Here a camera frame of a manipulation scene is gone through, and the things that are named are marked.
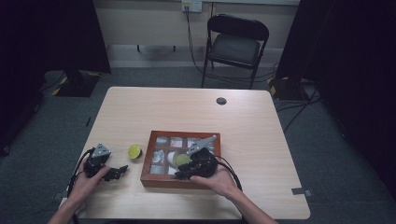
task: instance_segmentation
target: wooden table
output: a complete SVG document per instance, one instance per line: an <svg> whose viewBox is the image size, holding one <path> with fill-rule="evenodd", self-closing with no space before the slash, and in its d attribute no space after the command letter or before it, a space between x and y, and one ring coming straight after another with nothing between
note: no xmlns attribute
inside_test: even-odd
<svg viewBox="0 0 396 224"><path fill-rule="evenodd" d="M223 97L226 105L218 105ZM246 195L273 218L305 219L310 211L288 144L267 91L110 88L83 149L104 144L106 165L129 165L120 180L102 182L79 210L80 218L239 219L232 203L211 190L145 189L140 182L150 132L221 134L221 154ZM130 161L138 144L144 155Z"/></svg>

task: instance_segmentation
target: green lime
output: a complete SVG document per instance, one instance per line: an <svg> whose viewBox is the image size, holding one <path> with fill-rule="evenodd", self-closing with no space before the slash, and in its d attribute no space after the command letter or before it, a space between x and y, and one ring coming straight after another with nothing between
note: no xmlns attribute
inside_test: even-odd
<svg viewBox="0 0 396 224"><path fill-rule="evenodd" d="M138 145L131 145L128 150L129 159L136 159L142 154L142 149Z"/></svg>
<svg viewBox="0 0 396 224"><path fill-rule="evenodd" d="M186 155L186 154L180 154L180 155L177 155L177 157L176 157L176 164L177 165L182 165L182 164L185 164L185 163L189 163L190 161L191 161L190 157L188 155Z"/></svg>

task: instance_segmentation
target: wooden box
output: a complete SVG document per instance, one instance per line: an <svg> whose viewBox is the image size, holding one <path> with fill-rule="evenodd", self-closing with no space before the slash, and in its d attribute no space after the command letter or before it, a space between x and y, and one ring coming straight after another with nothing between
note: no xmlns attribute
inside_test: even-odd
<svg viewBox="0 0 396 224"><path fill-rule="evenodd" d="M211 137L217 138L206 148L216 156L220 155L219 133L183 133L151 131L148 149L143 164L140 181L146 188L169 189L207 189L196 185L190 180L176 179L177 167L190 159L186 152L197 140Z"/></svg>

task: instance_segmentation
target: black device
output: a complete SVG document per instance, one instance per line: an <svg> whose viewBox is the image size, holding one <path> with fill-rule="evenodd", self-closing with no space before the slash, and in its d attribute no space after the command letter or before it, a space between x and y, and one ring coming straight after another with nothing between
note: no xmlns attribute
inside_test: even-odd
<svg viewBox="0 0 396 224"><path fill-rule="evenodd" d="M206 147L193 153L190 156L190 159L191 161L189 163L185 163L177 167L179 170L175 173L177 178L190 179L192 175L210 177L216 172L219 164L216 157L210 153Z"/></svg>
<svg viewBox="0 0 396 224"><path fill-rule="evenodd" d="M111 151L102 144L99 144L97 148L93 148L93 152L87 159L84 165L84 172L87 177L91 178L96 175L100 169L105 166L106 161L110 157ZM120 169L111 168L108 173L103 177L105 181L112 179L120 179L120 176L126 172L128 165L122 166Z"/></svg>
<svg viewBox="0 0 396 224"><path fill-rule="evenodd" d="M111 151L108 148L106 148L104 145L98 144L97 147L93 147L87 150L84 153L84 155L82 155L70 179L69 186L67 188L67 197L69 197L70 193L73 190L77 176L80 175L80 173L78 173L78 167L81 165L82 160L87 156L87 154L90 154L90 156L85 162L83 172L85 172L87 177L91 178L94 175L96 175L100 171L100 169L105 167L105 163L110 157ZM108 173L103 177L103 179L105 181L110 181L112 179L120 179L120 176L124 174L127 169L128 169L128 165L122 166L120 169L111 168L108 171ZM73 222L75 224L79 223L76 214L73 215Z"/></svg>

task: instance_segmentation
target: power outlet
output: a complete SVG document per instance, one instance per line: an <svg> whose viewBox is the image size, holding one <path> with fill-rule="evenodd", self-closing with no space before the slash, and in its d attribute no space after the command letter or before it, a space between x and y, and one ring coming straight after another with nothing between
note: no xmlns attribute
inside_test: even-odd
<svg viewBox="0 0 396 224"><path fill-rule="evenodd" d="M202 12L202 0L199 1L181 1L181 11Z"/></svg>
<svg viewBox="0 0 396 224"><path fill-rule="evenodd" d="M181 11L192 11L192 1L181 1Z"/></svg>

